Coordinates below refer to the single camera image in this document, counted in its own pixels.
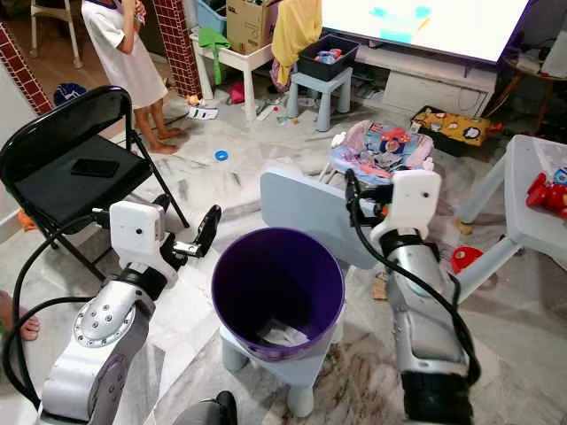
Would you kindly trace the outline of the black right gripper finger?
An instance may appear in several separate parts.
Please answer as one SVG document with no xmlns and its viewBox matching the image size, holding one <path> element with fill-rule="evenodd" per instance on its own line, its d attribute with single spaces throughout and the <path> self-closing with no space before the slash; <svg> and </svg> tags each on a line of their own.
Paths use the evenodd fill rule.
<svg viewBox="0 0 567 425">
<path fill-rule="evenodd" d="M 353 169 L 345 172 L 345 198 L 348 218 L 351 222 L 364 222 L 364 211 L 361 209 L 361 185 Z"/>
</svg>

